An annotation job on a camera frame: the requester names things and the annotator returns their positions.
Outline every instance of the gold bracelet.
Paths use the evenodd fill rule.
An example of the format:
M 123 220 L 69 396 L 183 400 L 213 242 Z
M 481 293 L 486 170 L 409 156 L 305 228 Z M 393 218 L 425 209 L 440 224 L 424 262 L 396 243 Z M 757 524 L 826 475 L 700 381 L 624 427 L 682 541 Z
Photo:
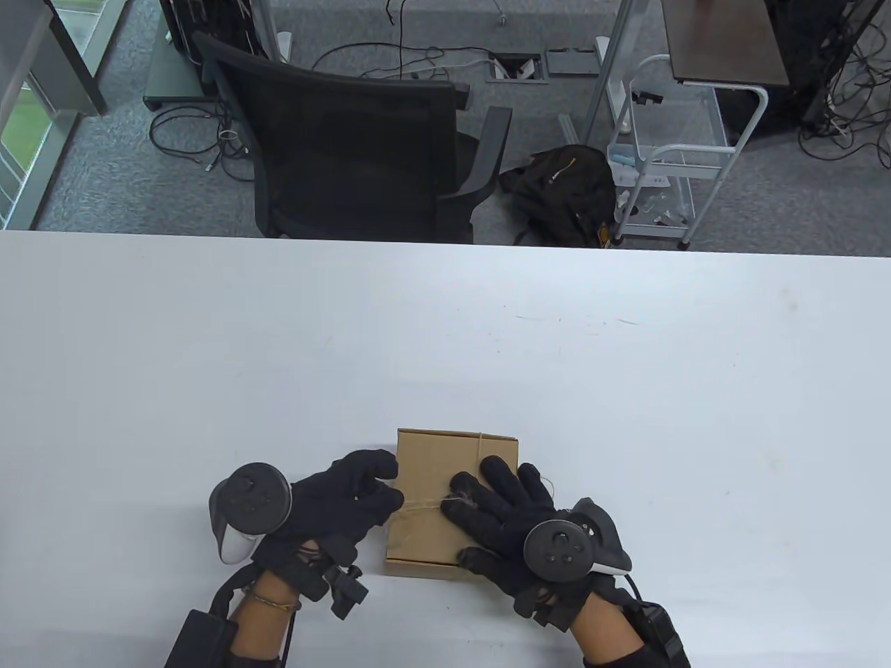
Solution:
M 282 612 L 286 612 L 289 615 L 296 613 L 303 607 L 300 604 L 299 599 L 296 603 L 276 603 L 273 600 L 264 599 L 262 596 L 258 596 L 250 587 L 245 587 L 241 591 L 244 592 L 245 596 L 250 596 L 257 603 L 262 603 L 265 606 L 274 607 L 276 610 L 281 610 Z

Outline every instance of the backpack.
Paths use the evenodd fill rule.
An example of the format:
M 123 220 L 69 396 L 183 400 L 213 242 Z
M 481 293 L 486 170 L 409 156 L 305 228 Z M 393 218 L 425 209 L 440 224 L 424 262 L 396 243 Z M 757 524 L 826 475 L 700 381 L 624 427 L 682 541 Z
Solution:
M 528 167 L 498 177 L 502 190 L 529 216 L 529 229 L 545 246 L 599 247 L 598 232 L 611 226 L 616 185 L 606 156 L 580 144 L 537 153 Z M 521 232 L 514 246 L 526 236 Z

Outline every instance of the office chair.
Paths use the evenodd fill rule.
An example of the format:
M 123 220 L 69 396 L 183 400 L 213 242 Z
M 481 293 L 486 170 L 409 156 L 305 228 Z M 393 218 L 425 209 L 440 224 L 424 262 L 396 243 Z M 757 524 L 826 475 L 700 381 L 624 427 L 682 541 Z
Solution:
M 194 39 L 253 156 L 265 236 L 473 242 L 510 109 L 490 108 L 477 140 L 456 131 L 447 82 L 321 74 Z

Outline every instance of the brown cardboard box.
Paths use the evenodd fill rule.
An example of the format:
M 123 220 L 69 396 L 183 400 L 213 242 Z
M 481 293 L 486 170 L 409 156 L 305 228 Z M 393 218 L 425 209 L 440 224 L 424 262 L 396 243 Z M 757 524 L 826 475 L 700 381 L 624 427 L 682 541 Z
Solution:
M 391 575 L 451 580 L 467 575 L 457 566 L 462 548 L 476 543 L 439 512 L 449 481 L 459 471 L 479 475 L 479 463 L 496 454 L 516 471 L 519 442 L 507 436 L 458 431 L 399 429 L 395 487 L 405 505 L 389 522 L 384 571 Z

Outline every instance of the white metal cart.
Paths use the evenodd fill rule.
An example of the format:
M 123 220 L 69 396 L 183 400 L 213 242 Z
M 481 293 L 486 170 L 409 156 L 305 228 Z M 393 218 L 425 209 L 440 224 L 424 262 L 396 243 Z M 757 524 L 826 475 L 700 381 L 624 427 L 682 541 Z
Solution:
M 693 233 L 764 115 L 767 92 L 761 86 L 746 84 L 677 82 L 669 75 L 666 79 L 669 83 L 657 86 L 663 94 L 657 94 L 662 102 L 649 102 L 641 106 L 633 102 L 633 98 L 642 94 L 646 97 L 646 93 L 654 91 L 635 87 L 635 82 L 640 81 L 647 70 L 653 69 L 657 63 L 662 63 L 662 68 L 666 65 L 670 68 L 670 56 L 650 56 L 623 79 L 625 101 L 618 117 L 623 118 L 627 114 L 632 143 L 617 143 L 622 124 L 616 123 L 607 157 L 614 167 L 616 164 L 627 167 L 625 175 L 632 175 L 633 182 L 620 183 L 620 178 L 617 178 L 620 187 L 629 187 L 630 195 L 617 210 L 617 224 L 612 237 L 614 245 L 620 244 L 626 234 L 678 239 L 678 248 L 686 250 Z M 751 91 L 758 96 L 757 109 L 736 146 L 728 146 L 715 96 L 716 88 Z M 680 129 L 670 119 L 666 120 L 670 114 L 666 114 L 664 109 L 673 105 L 676 112 L 674 118 L 679 118 L 683 125 Z M 696 137 L 697 141 L 690 141 L 690 136 Z M 713 182 L 699 212 L 693 201 L 691 179 Z M 644 187 L 648 190 L 648 196 L 641 201 Z

